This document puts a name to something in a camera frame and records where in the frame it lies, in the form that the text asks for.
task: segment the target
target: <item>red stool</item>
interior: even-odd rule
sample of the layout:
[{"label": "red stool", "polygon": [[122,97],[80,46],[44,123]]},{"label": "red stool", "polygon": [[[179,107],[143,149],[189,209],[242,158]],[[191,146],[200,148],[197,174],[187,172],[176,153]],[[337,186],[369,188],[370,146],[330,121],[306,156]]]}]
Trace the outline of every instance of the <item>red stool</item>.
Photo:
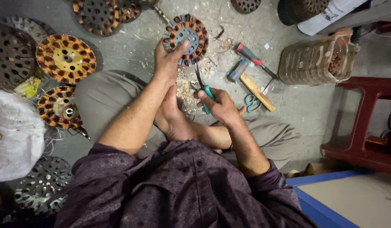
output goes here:
[{"label": "red stool", "polygon": [[332,137],[330,142],[321,145],[321,152],[329,158],[391,174],[391,132],[385,146],[369,147],[368,143],[365,146],[377,99],[391,100],[391,78],[351,77],[336,86],[360,89],[362,97],[351,135]]}]

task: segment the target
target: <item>hammer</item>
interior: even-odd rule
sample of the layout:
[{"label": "hammer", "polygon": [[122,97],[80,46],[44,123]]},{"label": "hammer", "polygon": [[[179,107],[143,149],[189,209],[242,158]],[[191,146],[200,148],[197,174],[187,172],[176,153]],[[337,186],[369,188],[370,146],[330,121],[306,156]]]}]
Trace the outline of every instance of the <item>hammer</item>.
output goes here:
[{"label": "hammer", "polygon": [[237,82],[240,79],[248,90],[251,91],[254,96],[256,96],[267,108],[267,110],[274,111],[276,106],[274,106],[274,104],[269,100],[269,97],[264,95],[259,87],[244,73],[248,66],[249,63],[245,59],[240,60],[227,75],[227,79],[230,82]]}]

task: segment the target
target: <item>hand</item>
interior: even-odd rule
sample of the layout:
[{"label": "hand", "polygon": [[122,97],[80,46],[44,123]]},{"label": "hand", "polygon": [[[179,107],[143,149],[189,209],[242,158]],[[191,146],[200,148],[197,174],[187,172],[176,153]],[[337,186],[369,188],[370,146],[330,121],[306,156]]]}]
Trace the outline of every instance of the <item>hand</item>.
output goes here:
[{"label": "hand", "polygon": [[243,122],[240,113],[244,113],[244,107],[238,110],[235,107],[235,104],[233,104],[229,94],[224,90],[210,88],[210,91],[213,94],[215,101],[213,101],[203,90],[198,91],[197,96],[201,99],[203,104],[207,105],[213,117],[228,128]]},{"label": "hand", "polygon": [[167,90],[176,83],[178,60],[184,55],[189,46],[190,41],[186,40],[171,53],[165,51],[163,39],[156,46],[154,50],[153,79],[164,82]]}]

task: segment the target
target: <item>wooden hammer handle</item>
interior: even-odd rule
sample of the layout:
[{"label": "wooden hammer handle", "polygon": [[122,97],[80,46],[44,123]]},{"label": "wooden hammer handle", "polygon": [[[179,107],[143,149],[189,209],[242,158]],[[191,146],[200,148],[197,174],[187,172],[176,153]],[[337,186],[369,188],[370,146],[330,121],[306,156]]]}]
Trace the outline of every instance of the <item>wooden hammer handle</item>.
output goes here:
[{"label": "wooden hammer handle", "polygon": [[276,109],[276,106],[274,106],[274,104],[269,100],[269,97],[263,94],[260,88],[249,78],[248,75],[243,73],[240,76],[240,80],[248,88],[248,90],[250,90],[254,94],[254,96],[256,96],[259,101],[262,102],[262,104],[267,108],[267,110],[274,111]]}]

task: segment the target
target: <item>man's right hand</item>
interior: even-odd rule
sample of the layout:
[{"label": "man's right hand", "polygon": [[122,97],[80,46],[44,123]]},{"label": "man's right hand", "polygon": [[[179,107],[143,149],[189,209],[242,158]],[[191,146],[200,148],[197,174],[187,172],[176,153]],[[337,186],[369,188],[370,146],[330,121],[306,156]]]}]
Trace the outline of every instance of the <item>man's right hand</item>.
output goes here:
[{"label": "man's right hand", "polygon": [[209,111],[217,120],[223,123],[227,128],[232,128],[239,123],[243,123],[238,109],[233,104],[229,94],[220,89],[210,88],[215,101],[213,101],[203,90],[198,91],[197,95],[201,102],[207,105]]}]

